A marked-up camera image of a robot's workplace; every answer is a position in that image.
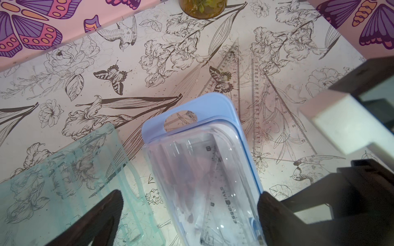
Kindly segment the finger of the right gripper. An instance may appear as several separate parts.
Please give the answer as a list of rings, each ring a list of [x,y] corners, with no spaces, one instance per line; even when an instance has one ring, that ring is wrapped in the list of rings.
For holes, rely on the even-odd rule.
[[[350,214],[349,191],[344,177],[333,173],[283,200],[282,204],[292,212],[329,205],[332,219],[312,223],[309,227],[336,246],[392,246],[394,221],[368,214]]]

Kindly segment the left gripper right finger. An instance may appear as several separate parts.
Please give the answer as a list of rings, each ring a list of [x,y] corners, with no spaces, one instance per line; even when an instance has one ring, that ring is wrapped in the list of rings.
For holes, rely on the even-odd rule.
[[[307,225],[268,192],[258,201],[258,215],[269,246],[309,246]]]

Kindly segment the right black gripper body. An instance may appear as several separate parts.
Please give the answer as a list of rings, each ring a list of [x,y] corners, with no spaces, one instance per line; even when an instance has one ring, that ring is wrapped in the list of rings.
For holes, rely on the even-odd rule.
[[[394,174],[373,159],[351,161],[337,168],[349,184],[350,214],[368,214],[385,221],[394,220]]]

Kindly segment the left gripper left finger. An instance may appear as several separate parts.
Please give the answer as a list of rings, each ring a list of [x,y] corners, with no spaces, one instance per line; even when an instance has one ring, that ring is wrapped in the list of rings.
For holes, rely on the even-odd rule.
[[[124,200],[120,190],[113,190],[49,246],[112,246],[114,244]]]

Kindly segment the green transparent ruler set pouch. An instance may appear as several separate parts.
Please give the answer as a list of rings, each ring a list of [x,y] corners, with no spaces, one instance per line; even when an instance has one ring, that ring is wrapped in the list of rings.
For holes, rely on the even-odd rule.
[[[116,246],[163,246],[140,177],[110,123],[54,154],[36,143],[30,167],[1,183],[1,245],[43,246],[113,190],[124,206]]]

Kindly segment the clear plastic ruler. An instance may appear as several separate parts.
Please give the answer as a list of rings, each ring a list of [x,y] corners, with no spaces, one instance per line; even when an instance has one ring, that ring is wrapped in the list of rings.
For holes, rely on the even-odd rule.
[[[291,98],[259,68],[254,56],[251,58],[251,95],[256,158],[279,164],[317,155],[303,123],[286,104]]]

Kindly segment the blue plastic geometry case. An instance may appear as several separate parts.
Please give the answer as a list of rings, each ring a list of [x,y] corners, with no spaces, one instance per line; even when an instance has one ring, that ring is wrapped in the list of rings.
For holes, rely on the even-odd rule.
[[[232,101],[207,93],[147,120],[144,150],[185,246],[262,246],[263,187]]]

